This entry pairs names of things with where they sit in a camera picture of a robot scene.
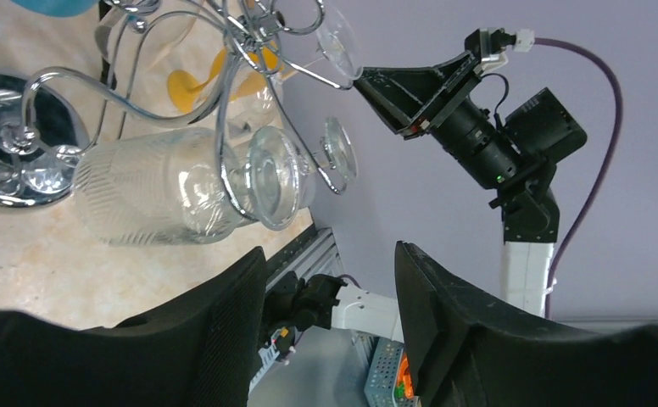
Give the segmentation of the clear ribbed wine glass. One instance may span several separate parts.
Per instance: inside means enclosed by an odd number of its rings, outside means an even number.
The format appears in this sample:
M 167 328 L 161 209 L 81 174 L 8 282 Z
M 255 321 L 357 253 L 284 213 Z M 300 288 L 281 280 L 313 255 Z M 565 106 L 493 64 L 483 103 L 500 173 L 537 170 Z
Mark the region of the clear ribbed wine glass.
M 113 246 L 211 244 L 255 222 L 289 226 L 301 199 L 292 141 L 271 125 L 217 139 L 188 127 L 90 149 L 72 185 L 80 221 Z

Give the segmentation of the yellow plastic wine glass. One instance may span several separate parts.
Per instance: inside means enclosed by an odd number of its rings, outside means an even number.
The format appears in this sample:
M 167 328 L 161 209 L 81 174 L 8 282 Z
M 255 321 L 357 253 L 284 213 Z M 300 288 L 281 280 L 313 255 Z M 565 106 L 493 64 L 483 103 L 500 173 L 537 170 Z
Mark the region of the yellow plastic wine glass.
M 219 80 L 220 73 L 225 68 L 228 51 L 223 48 L 219 51 L 209 67 L 208 77 L 200 81 L 194 74 L 186 70 L 173 70 L 166 80 L 166 89 L 172 104 L 182 113 L 189 113 L 196 108 L 215 88 L 220 88 L 222 82 Z M 270 77 L 273 84 L 281 78 L 283 65 L 279 58 L 270 50 L 263 48 L 260 55 L 249 54 L 250 59 L 259 64 L 265 62 L 269 70 L 278 69 Z M 253 69 L 245 60 L 240 62 L 240 67 L 231 83 L 231 102 L 241 102 L 243 110 L 253 113 L 269 112 L 275 104 L 266 78 L 257 70 Z

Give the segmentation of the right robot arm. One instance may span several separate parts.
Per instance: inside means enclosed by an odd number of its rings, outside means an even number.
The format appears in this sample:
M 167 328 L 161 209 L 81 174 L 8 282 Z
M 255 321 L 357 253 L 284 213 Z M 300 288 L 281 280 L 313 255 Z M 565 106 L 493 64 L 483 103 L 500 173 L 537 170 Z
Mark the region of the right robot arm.
M 490 206 L 500 210 L 504 229 L 501 297 L 542 317 L 560 223 L 550 185 L 559 162 L 587 136 L 549 89 L 506 118 L 479 108 L 471 92 L 504 62 L 503 53 L 465 51 L 428 67 L 366 67 L 352 86 L 393 133 L 432 137 L 481 188 L 495 192 Z

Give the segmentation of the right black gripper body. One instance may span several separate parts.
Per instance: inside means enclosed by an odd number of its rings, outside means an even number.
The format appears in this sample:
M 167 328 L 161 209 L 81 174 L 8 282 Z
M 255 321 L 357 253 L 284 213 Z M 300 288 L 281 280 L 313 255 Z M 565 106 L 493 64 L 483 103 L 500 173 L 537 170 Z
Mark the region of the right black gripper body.
M 438 128 L 479 83 L 480 59 L 469 51 L 433 66 L 403 70 L 398 83 L 414 104 L 396 133 L 423 136 Z

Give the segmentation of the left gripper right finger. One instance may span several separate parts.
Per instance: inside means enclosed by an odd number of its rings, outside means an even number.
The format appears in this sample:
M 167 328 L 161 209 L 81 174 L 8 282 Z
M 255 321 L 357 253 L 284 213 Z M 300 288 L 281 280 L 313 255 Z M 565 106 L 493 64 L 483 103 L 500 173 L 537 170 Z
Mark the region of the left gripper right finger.
M 394 275 L 424 406 L 658 406 L 658 324 L 597 333 L 531 315 L 397 242 Z

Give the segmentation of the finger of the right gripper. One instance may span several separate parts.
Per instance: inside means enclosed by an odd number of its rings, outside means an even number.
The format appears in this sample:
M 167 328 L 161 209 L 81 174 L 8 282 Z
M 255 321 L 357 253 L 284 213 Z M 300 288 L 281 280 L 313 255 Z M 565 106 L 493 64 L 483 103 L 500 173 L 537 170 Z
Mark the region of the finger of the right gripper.
M 413 68 L 367 67 L 353 82 L 354 89 L 394 134 L 402 123 L 404 111 L 414 105 L 398 83 L 399 75 L 406 69 Z

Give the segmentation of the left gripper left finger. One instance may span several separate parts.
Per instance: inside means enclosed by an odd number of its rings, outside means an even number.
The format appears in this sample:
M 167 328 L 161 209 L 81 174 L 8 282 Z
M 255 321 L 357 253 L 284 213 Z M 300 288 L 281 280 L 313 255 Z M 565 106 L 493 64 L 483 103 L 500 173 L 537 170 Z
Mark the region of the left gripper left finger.
M 265 299 L 253 248 L 211 280 L 112 328 L 0 310 L 0 406 L 244 406 Z

